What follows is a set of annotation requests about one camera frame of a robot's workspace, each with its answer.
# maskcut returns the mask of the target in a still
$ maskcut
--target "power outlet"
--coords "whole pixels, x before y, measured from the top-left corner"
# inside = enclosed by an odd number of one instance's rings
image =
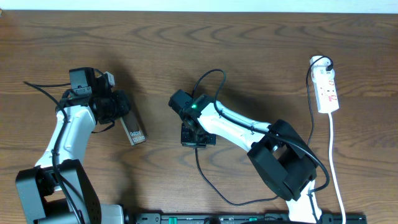
[[[321,56],[312,57],[310,64],[320,57]],[[311,79],[315,89],[319,113],[331,113],[339,108],[334,80],[335,70],[326,70],[326,67],[330,64],[331,62],[328,58],[322,58],[311,68]]]

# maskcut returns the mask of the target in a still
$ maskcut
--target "wooden table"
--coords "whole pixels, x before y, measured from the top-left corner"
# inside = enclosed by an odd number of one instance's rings
[[[121,123],[90,137],[84,167],[101,203],[165,213],[287,210],[282,199],[224,203],[200,177],[194,151],[181,146],[181,121],[167,103],[207,70],[223,68],[220,101],[249,118],[284,119],[307,139],[305,73],[316,54],[335,61],[334,159],[346,211],[366,214],[369,223],[398,219],[396,15],[6,11],[0,28],[1,223],[25,222],[14,180],[44,153],[55,127],[55,105],[22,81],[66,83],[78,67],[114,74],[147,132],[147,142],[135,147]],[[220,80],[209,76],[200,92],[214,94]],[[59,99],[64,89],[48,91]],[[329,167],[328,116],[312,99],[312,150]],[[199,152],[200,162],[228,199],[274,196],[244,150],[217,141]],[[317,184],[324,181],[319,170]],[[340,212],[332,183],[317,200]]]

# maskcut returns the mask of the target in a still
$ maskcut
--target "power strip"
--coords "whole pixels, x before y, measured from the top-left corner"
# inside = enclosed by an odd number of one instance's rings
[[[312,57],[310,64],[320,57],[321,56]],[[319,113],[331,113],[339,108],[334,80],[335,70],[326,70],[327,66],[330,64],[331,61],[328,58],[321,58],[311,67],[311,79],[315,89]]]

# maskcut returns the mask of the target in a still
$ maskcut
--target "white power strip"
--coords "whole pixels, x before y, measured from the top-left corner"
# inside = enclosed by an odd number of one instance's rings
[[[310,60],[310,65],[322,56],[314,56]],[[331,112],[336,111],[338,106],[337,92],[335,86],[335,71],[328,71],[327,66],[331,65],[329,58],[323,57],[315,62],[311,67],[311,79],[315,89],[315,97],[317,98],[317,106],[319,113],[327,113],[330,122],[330,142],[329,142],[329,163],[331,176],[335,185],[338,203],[341,209],[342,224],[346,223],[346,214],[344,210],[343,200],[341,199],[340,190],[338,188],[335,166],[333,165],[333,119]]]

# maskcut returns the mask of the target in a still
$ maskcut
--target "white background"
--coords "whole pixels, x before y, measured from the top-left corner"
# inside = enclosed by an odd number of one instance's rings
[[[33,10],[398,13],[398,0],[0,0]]]

